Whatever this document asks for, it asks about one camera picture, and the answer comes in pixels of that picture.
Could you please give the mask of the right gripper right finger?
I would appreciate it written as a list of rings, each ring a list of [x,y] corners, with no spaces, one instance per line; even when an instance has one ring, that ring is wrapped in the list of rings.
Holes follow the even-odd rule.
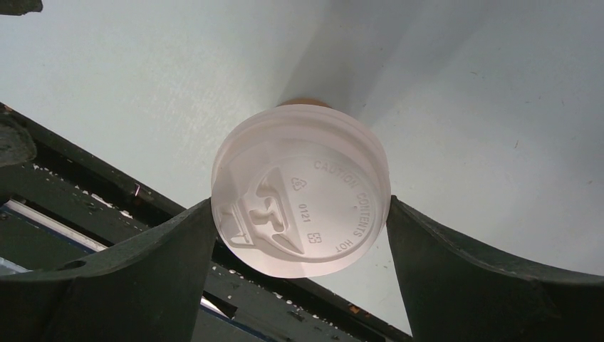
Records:
[[[504,252],[393,197],[387,235],[415,341],[601,341],[603,278]]]

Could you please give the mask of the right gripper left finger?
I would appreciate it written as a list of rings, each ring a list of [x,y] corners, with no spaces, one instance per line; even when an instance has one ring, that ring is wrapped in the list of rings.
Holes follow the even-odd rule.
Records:
[[[101,252],[1,278],[3,341],[190,341],[217,231],[209,200]]]

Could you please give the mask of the white cup lid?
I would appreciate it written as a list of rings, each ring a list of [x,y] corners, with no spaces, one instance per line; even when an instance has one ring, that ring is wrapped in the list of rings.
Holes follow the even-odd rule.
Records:
[[[283,279],[323,276],[363,257],[390,208],[385,150],[351,116],[280,105],[236,126],[217,150],[211,206],[240,260]]]

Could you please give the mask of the brown paper coffee cup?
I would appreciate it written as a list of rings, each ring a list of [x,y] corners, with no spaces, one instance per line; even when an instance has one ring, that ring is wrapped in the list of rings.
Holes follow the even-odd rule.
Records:
[[[331,106],[322,100],[317,100],[315,98],[292,98],[290,100],[286,100],[280,104],[278,107],[286,106],[286,105],[304,105],[304,106],[313,106],[313,107],[322,107],[322,108],[331,108]]]

